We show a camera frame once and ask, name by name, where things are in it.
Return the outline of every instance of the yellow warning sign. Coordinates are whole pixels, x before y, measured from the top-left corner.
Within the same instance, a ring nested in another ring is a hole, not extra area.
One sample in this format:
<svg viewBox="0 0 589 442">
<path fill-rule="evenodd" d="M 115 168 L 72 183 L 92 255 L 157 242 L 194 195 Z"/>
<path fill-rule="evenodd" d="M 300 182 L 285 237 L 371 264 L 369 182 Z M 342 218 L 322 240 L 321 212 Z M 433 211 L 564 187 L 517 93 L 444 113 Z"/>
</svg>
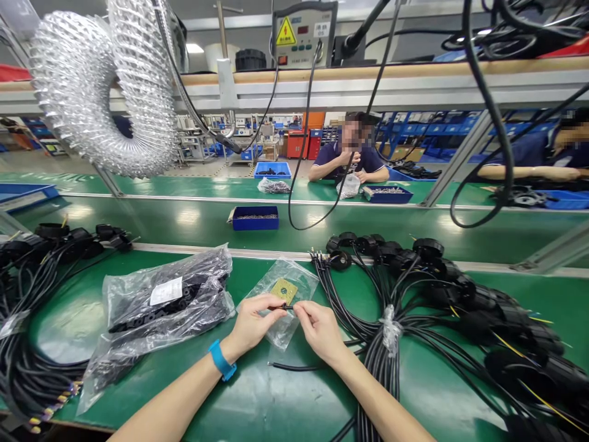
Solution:
<svg viewBox="0 0 589 442">
<path fill-rule="evenodd" d="M 293 32 L 293 27 L 290 25 L 288 17 L 284 18 L 280 32 L 276 37 L 276 46 L 292 46 L 296 44 L 296 37 Z"/>
</svg>

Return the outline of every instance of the green work surface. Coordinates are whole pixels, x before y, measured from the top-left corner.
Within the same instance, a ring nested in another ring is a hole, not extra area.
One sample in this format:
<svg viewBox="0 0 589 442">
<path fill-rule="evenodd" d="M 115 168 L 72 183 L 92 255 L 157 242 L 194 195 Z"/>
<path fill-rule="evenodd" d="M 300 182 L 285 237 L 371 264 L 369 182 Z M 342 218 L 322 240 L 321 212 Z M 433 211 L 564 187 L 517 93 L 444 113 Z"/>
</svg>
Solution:
<svg viewBox="0 0 589 442">
<path fill-rule="evenodd" d="M 329 237 L 345 231 L 358 236 L 379 233 L 387 240 L 410 247 L 415 238 L 435 238 L 446 248 L 449 259 L 490 263 L 517 263 L 587 219 L 589 213 L 502 212 L 475 229 L 462 229 L 446 210 L 398 207 L 341 206 L 322 223 L 298 231 L 288 223 L 286 204 L 278 204 L 278 230 L 234 231 L 227 218 L 236 203 L 174 200 L 118 200 L 67 196 L 14 212 L 29 229 L 40 222 L 61 223 L 66 214 L 72 227 L 92 228 L 99 223 L 122 227 L 140 236 L 140 242 L 181 246 L 216 246 L 229 242 L 235 249 L 306 252 L 323 249 Z M 320 220 L 328 207 L 310 204 L 292 206 L 297 227 Z M 461 219 L 480 219 L 478 211 L 458 211 Z M 587 267 L 586 260 L 579 266 Z"/>
<path fill-rule="evenodd" d="M 185 255 L 130 252 L 114 255 L 69 281 L 31 322 L 32 342 L 60 362 L 88 358 L 106 322 L 102 309 L 105 274 L 127 274 L 161 265 Z M 263 277 L 273 261 L 235 258 L 227 288 L 237 304 Z M 310 263 L 303 264 L 311 269 Z M 589 281 L 514 274 L 471 273 L 480 283 L 503 290 L 543 318 L 573 348 L 566 357 L 589 369 L 589 339 L 585 327 Z M 374 288 L 362 270 L 353 266 L 334 272 L 334 283 L 349 310 L 366 320 L 379 314 Z M 326 304 L 319 288 L 314 300 Z M 75 398 L 56 414 L 56 421 L 118 428 L 144 403 L 183 373 L 217 338 L 226 336 L 234 319 L 182 344 L 144 358 L 85 414 L 76 417 Z M 480 352 L 460 336 L 445 331 L 472 354 Z M 330 440 L 356 410 L 356 402 L 337 375 L 329 370 L 291 373 L 268 361 L 293 365 L 318 363 L 317 356 L 297 329 L 286 353 L 267 341 L 242 357 L 237 376 L 211 393 L 190 425 L 185 440 Z M 412 337 L 401 339 L 401 403 L 440 442 L 504 440 L 502 420 L 436 353 Z M 349 434 L 346 440 L 352 440 Z"/>
<path fill-rule="evenodd" d="M 253 178 L 209 178 L 209 177 L 170 177 L 157 176 L 149 179 L 130 179 L 115 176 L 115 181 L 123 193 L 128 195 L 157 196 L 200 196 L 206 198 L 264 198 L 267 200 L 287 200 L 288 195 L 272 195 L 258 190 L 260 180 Z M 105 193 L 109 190 L 98 175 L 44 174 L 44 173 L 2 173 L 1 183 L 55 184 L 60 192 Z M 414 194 L 411 203 L 421 203 L 433 182 L 389 182 L 401 185 Z M 489 206 L 489 192 L 482 190 L 483 184 L 469 184 L 460 196 L 458 204 Z M 439 204 L 450 204 L 452 195 L 458 187 L 453 183 L 442 195 Z M 337 191 L 331 180 L 312 182 L 306 178 L 296 181 L 293 198 L 302 201 L 335 201 Z M 366 201 L 362 196 L 347 201 Z"/>
</svg>

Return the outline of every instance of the hand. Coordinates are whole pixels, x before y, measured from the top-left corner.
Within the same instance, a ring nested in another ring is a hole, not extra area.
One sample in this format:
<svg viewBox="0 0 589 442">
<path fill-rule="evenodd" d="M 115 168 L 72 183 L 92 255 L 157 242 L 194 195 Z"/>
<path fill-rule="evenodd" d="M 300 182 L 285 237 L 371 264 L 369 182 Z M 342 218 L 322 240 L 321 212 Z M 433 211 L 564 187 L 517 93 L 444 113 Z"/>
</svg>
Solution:
<svg viewBox="0 0 589 442">
<path fill-rule="evenodd" d="M 342 154 L 337 158 L 339 160 L 339 165 L 342 167 L 346 167 L 348 162 L 350 161 L 350 156 L 352 152 L 342 152 Z M 354 157 L 352 158 L 352 164 L 356 164 L 360 162 L 360 153 L 354 152 Z"/>
<path fill-rule="evenodd" d="M 364 184 L 368 180 L 368 174 L 364 171 L 356 172 L 356 176 L 360 179 L 360 184 Z"/>
<path fill-rule="evenodd" d="M 344 344 L 336 315 L 313 301 L 299 301 L 293 311 L 301 321 L 305 339 L 317 355 L 333 366 L 350 351 Z"/>
<path fill-rule="evenodd" d="M 535 167 L 533 172 L 534 176 L 541 176 L 551 181 L 573 181 L 581 177 L 581 172 L 575 168 L 540 166 Z"/>
<path fill-rule="evenodd" d="M 266 316 L 258 312 L 268 307 L 280 307 L 283 304 L 283 299 L 269 293 L 246 299 L 241 303 L 233 331 L 221 342 L 221 351 L 227 362 L 233 364 L 240 356 L 253 349 L 260 343 L 268 329 L 281 317 L 287 315 L 287 312 L 282 309 L 273 310 Z"/>
</svg>

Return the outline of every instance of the plastic bag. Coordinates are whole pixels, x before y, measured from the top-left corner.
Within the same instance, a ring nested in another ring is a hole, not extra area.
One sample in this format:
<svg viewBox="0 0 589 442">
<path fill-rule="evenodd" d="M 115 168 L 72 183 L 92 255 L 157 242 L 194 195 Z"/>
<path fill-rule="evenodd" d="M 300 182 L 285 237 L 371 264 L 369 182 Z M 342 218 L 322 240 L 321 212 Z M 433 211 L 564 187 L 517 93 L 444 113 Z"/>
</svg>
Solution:
<svg viewBox="0 0 589 442">
<path fill-rule="evenodd" d="M 315 289 L 319 284 L 319 278 L 310 271 L 299 266 L 296 262 L 285 258 L 279 258 L 244 299 L 261 295 L 262 293 L 272 293 L 272 289 L 277 286 L 277 283 L 279 285 L 288 286 L 289 284 L 292 284 L 296 287 L 294 297 L 289 303 L 290 305 L 293 305 L 297 301 L 310 300 L 313 297 Z M 265 316 L 268 313 L 270 313 L 270 310 L 260 312 L 262 316 Z M 280 318 L 272 327 L 270 327 L 270 330 L 266 333 L 266 338 L 281 351 L 284 351 L 287 349 L 288 343 L 292 339 L 298 325 L 299 319 L 294 312 L 292 310 L 287 310 L 287 315 Z"/>
<path fill-rule="evenodd" d="M 403 333 L 403 326 L 393 320 L 395 307 L 392 304 L 385 308 L 383 316 L 383 318 L 379 319 L 383 324 L 382 344 L 388 349 L 388 356 L 393 357 L 399 351 L 399 339 Z"/>
<path fill-rule="evenodd" d="M 258 190 L 264 193 L 289 193 L 290 186 L 284 181 L 269 180 L 266 177 L 258 183 Z"/>
<path fill-rule="evenodd" d="M 356 174 L 351 173 L 347 174 L 343 180 L 339 182 L 336 186 L 337 192 L 339 193 L 339 188 L 343 184 L 344 189 L 342 190 L 341 199 L 346 198 L 353 198 L 358 194 L 358 190 L 360 189 L 360 178 L 356 176 Z"/>
<path fill-rule="evenodd" d="M 205 333 L 235 315 L 225 290 L 232 267 L 225 244 L 159 267 L 106 276 L 102 294 L 109 332 L 99 337 L 84 373 L 77 414 L 85 413 L 145 354 Z M 163 299 L 162 287 L 169 299 L 150 305 L 154 297 Z M 175 290 L 181 296 L 172 299 Z"/>
</svg>

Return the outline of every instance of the blue wristband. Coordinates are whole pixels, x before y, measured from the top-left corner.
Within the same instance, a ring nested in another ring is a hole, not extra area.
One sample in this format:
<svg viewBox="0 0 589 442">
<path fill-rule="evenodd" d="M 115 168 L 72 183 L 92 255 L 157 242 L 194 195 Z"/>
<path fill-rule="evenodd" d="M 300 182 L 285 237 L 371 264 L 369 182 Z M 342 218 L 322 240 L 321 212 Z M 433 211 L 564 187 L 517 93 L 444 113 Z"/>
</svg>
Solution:
<svg viewBox="0 0 589 442">
<path fill-rule="evenodd" d="M 219 346 L 219 340 L 216 340 L 209 347 L 210 355 L 213 357 L 213 362 L 217 366 L 217 369 L 223 375 L 223 382 L 229 381 L 233 373 L 237 370 L 237 364 L 229 365 L 227 359 L 223 356 L 221 347 Z"/>
</svg>

